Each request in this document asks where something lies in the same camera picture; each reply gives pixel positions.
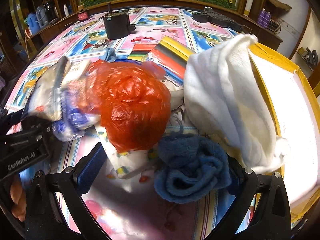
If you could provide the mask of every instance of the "screw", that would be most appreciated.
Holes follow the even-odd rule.
[[[244,171],[247,174],[251,174],[252,173],[252,169],[251,168],[245,168]]]
[[[39,140],[41,140],[41,139],[42,139],[42,135],[39,134],[39,135],[36,137],[36,141],[39,141]]]
[[[64,169],[64,172],[65,173],[70,173],[71,171],[73,170],[73,167],[72,166],[68,166]]]
[[[36,172],[36,177],[38,177],[38,178],[39,178],[39,177],[41,177],[41,176],[42,176],[42,174],[43,174],[43,171],[37,171],[37,172]]]
[[[279,178],[281,178],[281,174],[279,173],[279,172],[275,172],[275,176],[279,179]]]

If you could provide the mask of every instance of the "white wall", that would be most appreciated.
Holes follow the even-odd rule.
[[[292,53],[300,34],[303,30],[309,4],[306,0],[279,0],[292,7],[291,11],[282,15],[281,32],[278,36],[283,40],[278,48],[278,52],[289,57]]]

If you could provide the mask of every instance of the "label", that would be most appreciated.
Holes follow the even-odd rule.
[[[87,19],[88,18],[87,12],[79,13],[78,18],[79,18],[79,21]]]

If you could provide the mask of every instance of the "white bottle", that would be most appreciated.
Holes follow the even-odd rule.
[[[66,14],[66,16],[69,16],[68,7],[66,5],[64,5],[63,10],[64,10],[64,13]]]

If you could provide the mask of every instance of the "white cloth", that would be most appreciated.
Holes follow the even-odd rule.
[[[255,81],[248,47],[254,35],[238,35],[189,57],[184,75],[184,101],[200,132],[221,132],[241,151],[243,163],[257,173],[274,171],[290,151],[279,138]]]

